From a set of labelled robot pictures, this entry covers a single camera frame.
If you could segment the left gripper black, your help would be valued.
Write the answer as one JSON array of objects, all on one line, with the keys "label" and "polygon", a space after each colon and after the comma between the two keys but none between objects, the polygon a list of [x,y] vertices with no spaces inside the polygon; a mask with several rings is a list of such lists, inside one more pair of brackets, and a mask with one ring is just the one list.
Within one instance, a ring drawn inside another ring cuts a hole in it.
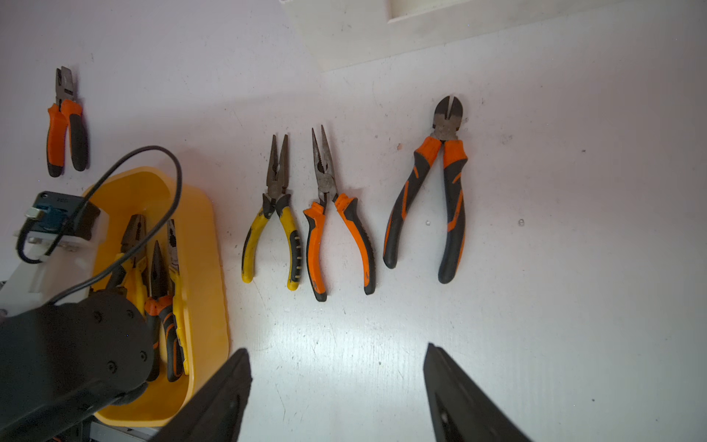
[{"label": "left gripper black", "polygon": [[139,396],[153,338],[121,289],[47,304],[1,324],[1,438],[46,441]]}]

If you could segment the small orange combination pliers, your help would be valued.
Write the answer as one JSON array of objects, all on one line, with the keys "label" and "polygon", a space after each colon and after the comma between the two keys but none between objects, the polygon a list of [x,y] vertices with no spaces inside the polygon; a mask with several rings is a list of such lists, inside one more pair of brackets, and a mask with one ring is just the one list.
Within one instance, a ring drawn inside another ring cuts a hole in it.
[{"label": "small orange combination pliers", "polygon": [[76,171],[84,171],[89,162],[88,131],[83,107],[77,98],[72,71],[65,66],[55,71],[55,103],[48,109],[50,123],[46,141],[48,173],[58,178],[66,165],[66,141]]}]

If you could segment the yellow plastic storage box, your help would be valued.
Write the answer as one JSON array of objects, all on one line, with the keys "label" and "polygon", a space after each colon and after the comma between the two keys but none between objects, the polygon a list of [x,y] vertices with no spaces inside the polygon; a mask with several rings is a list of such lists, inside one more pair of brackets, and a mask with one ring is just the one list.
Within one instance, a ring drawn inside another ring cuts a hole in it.
[{"label": "yellow plastic storage box", "polygon": [[[109,178],[91,199],[110,217],[94,270],[115,259],[130,217],[142,214],[153,228],[172,203],[175,180],[159,169],[140,167]],[[228,306],[219,256],[215,214],[209,197],[185,184],[173,215],[176,225],[188,375],[175,382],[160,376],[127,405],[95,414],[113,427],[163,427],[206,385],[229,357]]]}]

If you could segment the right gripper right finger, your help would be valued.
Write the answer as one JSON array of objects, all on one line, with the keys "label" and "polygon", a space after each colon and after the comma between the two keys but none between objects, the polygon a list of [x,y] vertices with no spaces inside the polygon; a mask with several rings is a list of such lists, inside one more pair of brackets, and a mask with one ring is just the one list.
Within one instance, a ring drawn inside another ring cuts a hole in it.
[{"label": "right gripper right finger", "polygon": [[423,375],[437,441],[530,439],[440,346],[427,346]]}]

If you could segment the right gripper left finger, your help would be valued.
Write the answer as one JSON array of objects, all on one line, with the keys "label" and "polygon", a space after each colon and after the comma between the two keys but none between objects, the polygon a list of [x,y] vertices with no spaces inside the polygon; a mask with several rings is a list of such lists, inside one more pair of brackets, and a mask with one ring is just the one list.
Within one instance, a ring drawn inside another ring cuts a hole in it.
[{"label": "right gripper left finger", "polygon": [[252,388],[247,349],[240,348],[153,441],[236,441]]}]

